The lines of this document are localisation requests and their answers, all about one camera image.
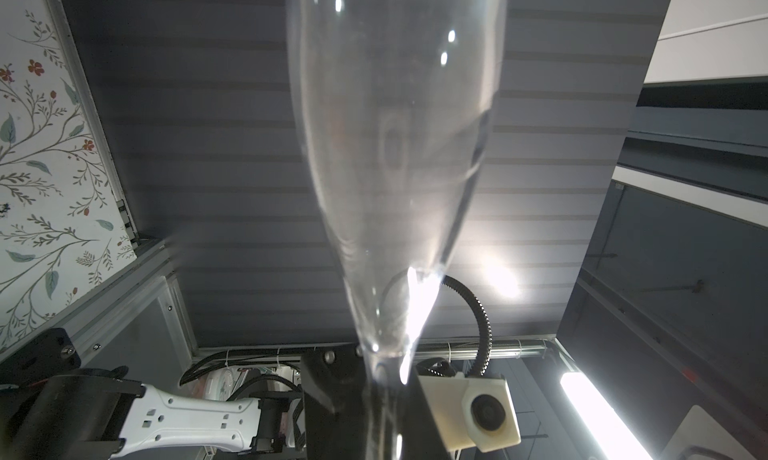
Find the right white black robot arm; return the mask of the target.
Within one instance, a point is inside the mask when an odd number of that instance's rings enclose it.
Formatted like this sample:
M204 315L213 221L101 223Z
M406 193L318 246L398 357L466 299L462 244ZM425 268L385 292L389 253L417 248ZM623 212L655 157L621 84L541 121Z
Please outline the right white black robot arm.
M67 332L49 329L1 361L1 455L116 459L205 446L240 459L361 459L363 364L348 346L335 355L303 357L307 390L222 402L161 391L122 366L85 368Z

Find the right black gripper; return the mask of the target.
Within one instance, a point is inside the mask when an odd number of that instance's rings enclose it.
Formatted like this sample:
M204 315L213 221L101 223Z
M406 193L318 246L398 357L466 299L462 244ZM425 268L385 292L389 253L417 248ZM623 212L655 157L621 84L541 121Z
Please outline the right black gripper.
M308 459L448 459L419 378L395 394L400 410L374 400L355 345L311 349L301 355Z

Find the floral table mat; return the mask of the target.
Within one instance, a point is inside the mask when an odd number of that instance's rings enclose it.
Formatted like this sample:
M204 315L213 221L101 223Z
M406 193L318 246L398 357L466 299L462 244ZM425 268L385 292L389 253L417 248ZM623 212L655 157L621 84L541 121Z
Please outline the floral table mat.
M46 0L1 0L1 346L135 259Z

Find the clear wine glass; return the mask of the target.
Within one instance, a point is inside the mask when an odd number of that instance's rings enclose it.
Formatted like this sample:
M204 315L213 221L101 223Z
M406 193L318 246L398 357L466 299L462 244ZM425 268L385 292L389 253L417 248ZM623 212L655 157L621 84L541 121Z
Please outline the clear wine glass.
M286 0L296 129L366 367L368 459L397 459L411 362L475 190L507 0Z

